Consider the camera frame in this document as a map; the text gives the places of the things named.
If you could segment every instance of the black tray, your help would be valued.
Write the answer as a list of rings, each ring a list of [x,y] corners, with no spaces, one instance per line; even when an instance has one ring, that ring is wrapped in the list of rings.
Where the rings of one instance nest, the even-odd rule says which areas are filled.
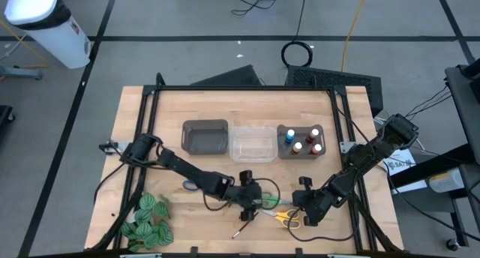
[[[187,120],[181,132],[181,148],[190,155],[225,154],[228,148],[228,122]]]
[[[314,128],[319,131],[318,136],[312,143],[305,142],[308,134]],[[291,143],[285,142],[285,135],[287,134],[288,130],[295,131],[295,137],[293,137],[293,141]],[[301,150],[298,154],[291,154],[292,147],[297,142],[301,143]],[[324,155],[326,152],[325,136],[323,135],[323,128],[319,124],[311,127],[285,127],[283,125],[279,125],[277,127],[277,144],[278,157],[283,160],[315,159],[321,155]],[[322,150],[320,150],[319,154],[311,154],[310,150],[316,144],[320,144],[322,146]]]

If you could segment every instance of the small pen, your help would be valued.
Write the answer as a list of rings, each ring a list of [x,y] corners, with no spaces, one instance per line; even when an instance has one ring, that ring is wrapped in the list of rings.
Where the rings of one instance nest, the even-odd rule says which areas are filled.
[[[254,219],[257,215],[258,215],[258,212],[255,213],[255,215],[253,216],[253,219]],[[247,223],[244,224],[244,225],[240,228],[240,230],[239,230],[238,232],[236,232],[234,235],[232,235],[232,239],[234,239],[236,236],[238,236],[239,233],[240,233],[243,229],[245,229],[245,227],[246,227],[251,221],[253,221],[253,220],[247,221]]]

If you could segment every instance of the scissors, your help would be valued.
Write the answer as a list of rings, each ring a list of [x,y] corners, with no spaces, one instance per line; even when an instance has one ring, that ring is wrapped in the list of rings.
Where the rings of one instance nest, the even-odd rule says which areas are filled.
[[[262,192],[263,209],[273,209],[277,201],[278,197],[274,196],[272,193],[266,191]],[[278,201],[278,206],[293,206],[293,204],[285,199],[280,199],[280,201]]]
[[[260,211],[280,221],[282,223],[282,226],[285,228],[288,228],[288,220],[290,219],[290,217],[292,217],[293,214],[295,214],[292,217],[292,221],[290,221],[290,229],[300,228],[299,213],[298,212],[295,213],[295,209],[290,209],[289,211],[285,211],[285,212],[276,212],[276,211],[265,210],[265,209],[260,209]]]

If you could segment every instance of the black floor tape line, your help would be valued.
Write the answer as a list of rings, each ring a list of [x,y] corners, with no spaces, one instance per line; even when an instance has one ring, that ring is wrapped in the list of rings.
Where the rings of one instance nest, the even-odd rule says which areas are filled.
[[[464,35],[462,34],[462,31],[457,24],[457,20],[455,20],[455,17],[453,16],[449,3],[447,3],[447,0],[440,0],[440,4],[442,5],[443,11],[445,11],[445,15],[447,16],[451,29],[453,29],[453,32],[455,33],[455,37],[458,38],[458,43],[462,48],[462,52],[465,56],[466,61],[468,62],[468,64],[472,64],[475,61],[475,58],[473,57],[472,51],[470,51],[467,42],[463,39]]]
[[[90,41],[109,42],[181,42],[181,41],[291,41],[289,35],[227,35],[227,36],[88,36]],[[347,36],[298,36],[300,41],[345,41]],[[0,36],[0,41],[17,41],[14,36]],[[23,41],[33,41],[26,37]],[[349,41],[368,42],[452,42],[480,41],[480,36],[352,36]]]
[[[107,23],[112,13],[114,4],[115,0],[108,1],[108,5],[106,6],[105,13],[103,14],[103,18],[100,23],[100,28],[98,29],[97,39],[101,38],[105,33],[105,29],[107,28]],[[38,198],[37,206],[35,207],[30,224],[28,225],[27,233],[23,239],[22,247],[20,248],[18,257],[28,257],[30,250],[32,249],[38,227],[40,226],[41,219],[44,216],[45,208],[47,207],[50,193],[52,192],[53,183],[55,182],[57,172],[60,168],[60,163],[62,162],[63,154],[65,153],[65,148],[68,144],[68,139],[70,138],[70,134],[74,126],[75,118],[77,117],[78,109],[80,108],[80,103],[82,102],[83,93],[88,85],[90,73],[92,72],[95,59],[97,58],[100,43],[101,41],[94,42],[94,45],[91,48],[90,63],[86,65],[85,70],[83,71],[82,79],[80,80],[78,89],[76,90],[72,107],[70,108],[67,121],[65,122],[64,129],[60,136],[60,142],[58,143],[55,155],[53,156],[52,164],[50,165],[50,169],[46,175],[46,180],[40,193],[40,198]]]

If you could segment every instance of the white container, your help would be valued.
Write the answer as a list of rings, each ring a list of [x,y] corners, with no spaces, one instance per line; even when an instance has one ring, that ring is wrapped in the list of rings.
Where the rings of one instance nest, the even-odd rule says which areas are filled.
[[[8,0],[4,14],[67,68],[90,62],[92,44],[62,0]]]
[[[458,168],[440,175],[435,175],[429,180],[430,188],[436,193],[457,190],[464,187],[464,181]]]
[[[273,127],[234,127],[229,133],[230,157],[238,163],[267,163],[278,155]]]

